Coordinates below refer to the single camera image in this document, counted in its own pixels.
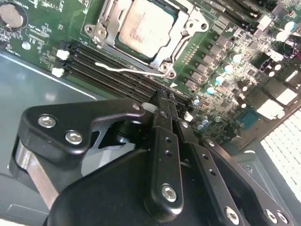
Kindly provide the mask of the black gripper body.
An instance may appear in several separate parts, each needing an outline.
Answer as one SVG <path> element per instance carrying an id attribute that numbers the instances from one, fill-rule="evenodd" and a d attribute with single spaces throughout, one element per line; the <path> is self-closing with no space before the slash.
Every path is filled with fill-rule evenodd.
<path id="1" fill-rule="evenodd" d="M 202 179 L 180 153 L 173 119 L 111 123 L 103 144 L 116 144 L 121 125 L 136 148 L 66 187 L 46 225 L 217 226 Z"/>

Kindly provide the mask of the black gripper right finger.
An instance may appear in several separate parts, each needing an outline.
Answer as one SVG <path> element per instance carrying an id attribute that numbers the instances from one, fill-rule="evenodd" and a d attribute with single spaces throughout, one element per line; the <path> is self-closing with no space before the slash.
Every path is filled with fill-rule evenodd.
<path id="1" fill-rule="evenodd" d="M 193 129 L 178 117 L 177 101 L 169 109 L 180 153 L 205 186 L 219 226 L 292 226 L 290 215 L 219 144 L 205 137 L 200 145 Z"/>

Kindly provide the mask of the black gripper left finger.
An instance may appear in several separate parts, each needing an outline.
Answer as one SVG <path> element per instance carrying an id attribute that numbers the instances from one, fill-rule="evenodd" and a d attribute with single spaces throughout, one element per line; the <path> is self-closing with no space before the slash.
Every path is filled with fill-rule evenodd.
<path id="1" fill-rule="evenodd" d="M 120 135 L 136 148 L 127 125 L 120 126 L 116 144 L 103 144 L 101 132 L 107 131 L 109 124 L 138 124 L 151 117 L 172 118 L 169 94 L 159 90 L 143 105 L 123 98 L 34 106 L 21 116 L 13 158 L 24 183 L 37 188 L 50 211 L 61 192 L 84 177 L 82 162 L 93 148 L 122 147 Z"/>

